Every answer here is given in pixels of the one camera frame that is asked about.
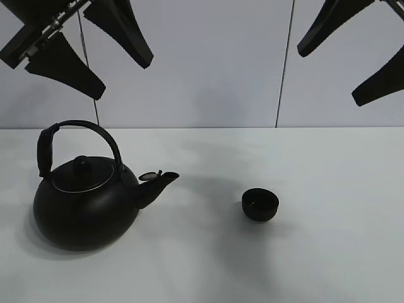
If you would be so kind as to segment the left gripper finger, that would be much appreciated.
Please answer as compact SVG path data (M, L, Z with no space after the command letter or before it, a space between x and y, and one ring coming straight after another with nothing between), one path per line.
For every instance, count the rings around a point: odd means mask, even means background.
M130 1L92 1L84 17L112 37L142 68L154 55L136 21Z
M64 83L95 100L105 91L104 83L78 57L61 32L40 44L38 51L28 58L25 70Z

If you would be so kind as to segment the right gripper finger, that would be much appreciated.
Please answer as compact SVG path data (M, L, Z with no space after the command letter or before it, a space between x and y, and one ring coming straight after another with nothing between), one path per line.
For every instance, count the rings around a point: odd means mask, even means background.
M338 28L373 3L374 1L366 0L325 1L307 33L297 45L299 55L307 57Z
M403 47L375 74L353 92L355 103L361 107L403 90Z

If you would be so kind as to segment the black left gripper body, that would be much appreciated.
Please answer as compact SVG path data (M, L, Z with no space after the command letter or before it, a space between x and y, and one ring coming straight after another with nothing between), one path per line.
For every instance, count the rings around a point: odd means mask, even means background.
M1 49L1 60L15 69L28 50L39 40L48 37L43 31L50 27L53 33L75 14L86 1L2 1L22 23L23 27Z

